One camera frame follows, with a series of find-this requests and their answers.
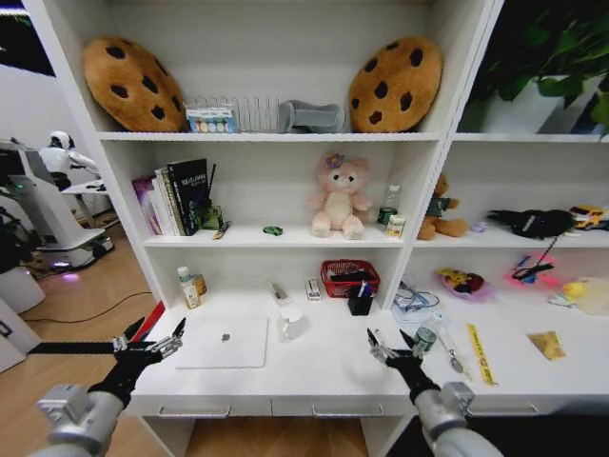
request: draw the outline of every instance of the cookie pillow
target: cookie pillow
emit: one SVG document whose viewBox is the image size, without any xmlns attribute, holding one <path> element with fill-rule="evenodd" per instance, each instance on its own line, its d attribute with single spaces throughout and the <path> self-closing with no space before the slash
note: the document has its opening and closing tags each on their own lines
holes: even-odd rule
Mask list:
<svg viewBox="0 0 609 457">
<path fill-rule="evenodd" d="M 408 36 L 376 53 L 349 91 L 351 128 L 364 132 L 406 131 L 431 108 L 442 77 L 440 48 Z"/>
<path fill-rule="evenodd" d="M 186 115 L 175 80 L 150 52 L 130 40 L 104 36 L 83 53 L 93 98 L 125 129 L 181 131 Z"/>
</svg>

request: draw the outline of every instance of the white wall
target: white wall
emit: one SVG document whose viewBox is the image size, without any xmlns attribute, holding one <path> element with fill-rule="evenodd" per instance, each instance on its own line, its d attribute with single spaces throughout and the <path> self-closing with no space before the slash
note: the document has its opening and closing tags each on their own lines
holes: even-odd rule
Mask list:
<svg viewBox="0 0 609 457">
<path fill-rule="evenodd" d="M 54 130 L 67 132 L 76 150 L 90 157 L 80 136 L 64 95 L 53 77 L 0 65 L 0 138 L 11 138 L 40 149 L 49 143 Z M 94 177 L 81 169 L 69 172 L 72 184 L 90 181 Z M 85 200 L 93 214 L 109 208 L 102 196 L 86 195 Z M 66 196 L 72 209 L 78 209 L 74 197 Z M 0 197 L 0 205 L 8 210 L 14 203 Z"/>
</svg>

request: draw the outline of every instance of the book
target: book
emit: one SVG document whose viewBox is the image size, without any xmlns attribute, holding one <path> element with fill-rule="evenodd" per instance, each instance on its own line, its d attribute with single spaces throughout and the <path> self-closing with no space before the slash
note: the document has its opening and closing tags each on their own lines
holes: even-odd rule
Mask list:
<svg viewBox="0 0 609 457">
<path fill-rule="evenodd" d="M 170 162 L 167 164 L 169 180 L 180 213 L 184 233 L 193 235 L 202 225 L 209 200 L 207 160 L 204 158 Z"/>
<path fill-rule="evenodd" d="M 167 170 L 167 167 L 161 169 L 161 174 L 163 176 L 163 183 L 165 184 L 165 190 L 167 194 L 167 199 L 169 201 L 169 207 L 173 217 L 173 222 L 175 223 L 175 227 L 177 229 L 176 235 L 185 236 L 186 233 L 184 232 L 184 227 L 182 226 L 182 218 L 180 217 L 178 204 L 173 194 L 173 186 L 171 185 L 171 180 L 169 179 L 169 171 Z"/>
<path fill-rule="evenodd" d="M 153 235 L 160 235 L 161 228 L 159 227 L 156 214 L 152 208 L 152 202 L 149 194 L 150 192 L 154 191 L 152 187 L 152 177 L 153 176 L 144 176 L 131 181 L 131 184 L 135 190 L 137 201 L 140 203 L 140 208 L 142 209 L 144 220 L 146 221 L 150 233 Z"/>
<path fill-rule="evenodd" d="M 161 198 L 161 190 L 159 189 L 159 182 L 156 177 L 152 178 L 152 189 L 152 193 L 150 193 L 150 191 L 148 191 L 148 193 L 150 193 L 150 202 L 152 203 L 152 209 L 154 209 L 154 214 L 156 214 L 156 219 L 161 228 L 161 233 L 164 235 L 173 235 L 173 229 L 169 222 L 169 213 Z"/>
<path fill-rule="evenodd" d="M 167 184 L 165 182 L 165 178 L 163 177 L 163 169 L 156 169 L 154 173 L 156 174 L 156 180 L 159 184 L 161 201 L 163 205 L 165 205 L 165 209 L 167 211 L 167 219 L 169 221 L 169 225 L 171 226 L 171 234 L 174 236 L 179 236 L 180 230 L 178 230 L 178 225 L 175 220 L 175 216 L 173 215 L 173 206 L 171 205 L 169 196 L 167 195 Z"/>
</svg>

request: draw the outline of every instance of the drawer handle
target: drawer handle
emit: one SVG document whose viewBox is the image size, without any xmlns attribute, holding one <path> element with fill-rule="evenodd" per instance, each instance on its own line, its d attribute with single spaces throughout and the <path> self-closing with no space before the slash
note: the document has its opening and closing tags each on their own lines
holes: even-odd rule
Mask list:
<svg viewBox="0 0 609 457">
<path fill-rule="evenodd" d="M 384 416 L 383 405 L 379 405 L 379 412 L 369 414 L 367 412 L 318 412 L 315 409 L 315 405 L 311 408 L 313 417 L 325 418 L 325 419 L 338 419 L 342 417 L 381 417 Z"/>
<path fill-rule="evenodd" d="M 482 410 L 482 411 L 472 411 L 470 407 L 468 407 L 465 412 L 469 416 L 475 417 L 511 417 L 511 416 L 537 416 L 540 414 L 538 408 L 529 404 L 528 407 L 524 409 L 504 409 L 504 410 Z"/>
<path fill-rule="evenodd" d="M 230 414 L 230 408 L 221 412 L 165 412 L 167 409 L 161 407 L 157 416 L 171 419 L 225 419 Z"/>
</svg>

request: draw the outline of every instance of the book spine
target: book spine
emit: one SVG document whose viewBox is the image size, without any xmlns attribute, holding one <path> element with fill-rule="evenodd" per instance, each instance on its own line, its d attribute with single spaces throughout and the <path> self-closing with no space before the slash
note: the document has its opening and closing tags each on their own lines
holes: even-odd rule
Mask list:
<svg viewBox="0 0 609 457">
<path fill-rule="evenodd" d="M 176 205 L 177 205 L 178 210 L 179 210 L 180 221 L 182 222 L 182 227 L 184 229 L 184 234 L 186 236 L 190 236 L 194 232 L 190 229 L 190 223 L 189 223 L 189 220 L 188 220 L 187 208 L 185 208 L 185 203 L 183 201 L 182 194 L 180 193 L 180 186 L 179 186 L 177 180 L 175 179 L 175 173 L 173 172 L 173 166 L 171 164 L 169 164 L 167 166 L 167 169 L 169 171 L 169 181 L 171 182 L 171 185 L 173 187 L 173 194 L 174 194 L 175 199 L 176 199 Z"/>
<path fill-rule="evenodd" d="M 152 209 L 154 209 L 154 213 L 156 214 L 157 221 L 159 222 L 159 227 L 161 228 L 161 233 L 164 235 L 171 235 L 169 215 L 167 214 L 165 205 L 163 205 L 163 200 L 161 199 L 161 191 L 159 190 L 159 182 L 157 181 L 156 177 L 152 178 L 152 190 L 149 190 L 148 194 L 150 195 Z"/>
<path fill-rule="evenodd" d="M 181 236 L 186 236 L 184 227 L 182 226 L 182 219 L 180 217 L 180 210 L 178 209 L 178 203 L 175 200 L 173 194 L 173 186 L 171 185 L 171 179 L 169 178 L 169 172 L 167 169 L 163 169 L 163 182 L 165 183 L 165 189 L 167 191 L 167 198 L 169 199 L 169 205 L 171 206 L 171 212 L 173 213 L 173 220 L 175 221 L 178 233 Z"/>
<path fill-rule="evenodd" d="M 165 179 L 163 178 L 163 169 L 157 169 L 155 170 L 155 173 L 156 181 L 159 185 L 159 192 L 161 193 L 161 203 L 163 203 L 165 210 L 167 211 L 167 221 L 169 222 L 169 227 L 171 229 L 170 234 L 173 236 L 178 236 L 180 234 L 180 230 L 178 230 L 178 226 L 175 222 L 173 208 L 171 207 L 171 202 L 169 201 L 169 196 L 167 195 L 167 186 L 165 185 Z"/>
</svg>

